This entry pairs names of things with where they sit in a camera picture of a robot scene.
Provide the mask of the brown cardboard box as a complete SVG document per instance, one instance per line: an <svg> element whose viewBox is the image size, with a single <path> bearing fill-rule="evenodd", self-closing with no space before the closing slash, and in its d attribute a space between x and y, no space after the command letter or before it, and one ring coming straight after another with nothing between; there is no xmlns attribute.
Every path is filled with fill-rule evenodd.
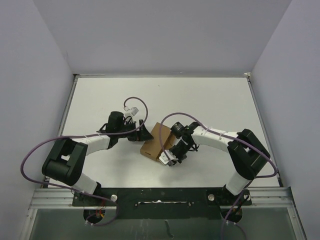
<svg viewBox="0 0 320 240"><path fill-rule="evenodd" d="M161 125L159 122L154 125L151 135L153 136L153 140L146 141L142 145L140 154L152 161L159 162L159 157L163 152L160 144L160 137L165 150L168 150L174 145L176 137L172 134L171 129L168 126Z"/></svg>

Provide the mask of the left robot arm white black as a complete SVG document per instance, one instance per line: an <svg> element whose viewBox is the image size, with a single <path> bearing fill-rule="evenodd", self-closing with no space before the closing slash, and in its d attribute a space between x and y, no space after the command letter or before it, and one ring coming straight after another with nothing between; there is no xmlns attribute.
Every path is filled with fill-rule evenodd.
<svg viewBox="0 0 320 240"><path fill-rule="evenodd" d="M102 199L101 184L83 173L85 158L95 152L111 149L119 139L128 139L130 142L153 140L144 121L135 121L133 116L133 113L112 111L108 122L102 125L97 135L57 139L42 165L42 174L84 192L84 200L91 206L97 205Z"/></svg>

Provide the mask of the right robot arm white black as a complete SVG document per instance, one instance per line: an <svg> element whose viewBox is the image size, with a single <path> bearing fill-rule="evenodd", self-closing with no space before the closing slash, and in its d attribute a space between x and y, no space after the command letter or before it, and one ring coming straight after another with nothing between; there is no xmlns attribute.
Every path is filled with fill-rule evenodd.
<svg viewBox="0 0 320 240"><path fill-rule="evenodd" d="M206 128L195 121L186 126L176 122L171 127L171 133L179 141L160 155L159 159L164 165L182 163L188 152L198 151L201 145L230 155L235 172L222 192L223 200L230 205L240 199L242 190L257 177L271 156L249 129L228 132Z"/></svg>

